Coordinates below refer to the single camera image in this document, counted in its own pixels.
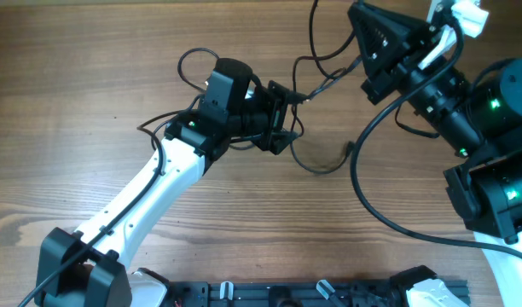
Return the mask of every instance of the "green led indicator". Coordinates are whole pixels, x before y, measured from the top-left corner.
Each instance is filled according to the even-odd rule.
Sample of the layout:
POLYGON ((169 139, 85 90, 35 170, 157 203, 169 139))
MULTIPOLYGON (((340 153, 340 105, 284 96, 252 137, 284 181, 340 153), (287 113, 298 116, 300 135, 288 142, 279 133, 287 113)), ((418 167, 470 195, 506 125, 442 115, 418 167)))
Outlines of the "green led indicator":
POLYGON ((497 109, 500 107, 500 102, 497 100, 497 99, 493 99, 491 102, 490 102, 490 107, 492 107, 492 109, 497 109))
POLYGON ((506 192, 506 195, 508 200, 514 200, 519 197, 519 193, 517 193, 517 191, 506 192))

